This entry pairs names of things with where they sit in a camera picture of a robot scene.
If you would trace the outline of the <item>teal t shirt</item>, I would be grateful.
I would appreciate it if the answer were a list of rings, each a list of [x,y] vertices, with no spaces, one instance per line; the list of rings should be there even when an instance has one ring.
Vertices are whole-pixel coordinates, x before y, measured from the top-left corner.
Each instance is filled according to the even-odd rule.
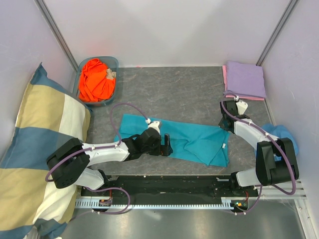
[[[227,167],[229,133],[217,126],[193,124],[151,118],[160,121],[161,144],[169,134],[172,158]]]

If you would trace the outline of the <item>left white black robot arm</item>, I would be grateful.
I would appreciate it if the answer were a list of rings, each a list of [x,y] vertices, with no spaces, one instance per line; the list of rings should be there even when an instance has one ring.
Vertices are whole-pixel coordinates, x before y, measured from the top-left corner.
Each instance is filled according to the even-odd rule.
[[[72,138],[47,158],[49,172],[45,181],[54,182],[58,189],[77,185],[104,196],[110,188],[108,179],[101,170],[93,170],[90,166],[135,160],[143,154],[170,156],[172,153],[169,134],[162,139],[159,130],[153,127],[114,143],[86,144]]]

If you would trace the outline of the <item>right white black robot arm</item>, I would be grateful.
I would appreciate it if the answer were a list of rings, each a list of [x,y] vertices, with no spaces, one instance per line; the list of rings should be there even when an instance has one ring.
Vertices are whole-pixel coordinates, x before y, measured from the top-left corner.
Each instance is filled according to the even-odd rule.
[[[276,137],[245,114],[239,114],[239,101],[221,101],[222,119],[219,127],[244,139],[256,151],[255,167],[231,174],[228,190],[240,196],[250,186],[272,186],[286,195],[296,192],[299,169],[293,142]]]

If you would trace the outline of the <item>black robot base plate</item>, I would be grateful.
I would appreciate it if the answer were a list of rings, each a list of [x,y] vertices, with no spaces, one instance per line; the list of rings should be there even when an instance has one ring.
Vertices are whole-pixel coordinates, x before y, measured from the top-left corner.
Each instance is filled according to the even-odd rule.
[[[128,192],[134,204],[217,204],[221,198],[258,196],[253,186],[239,187],[230,175],[108,176],[108,187]]]

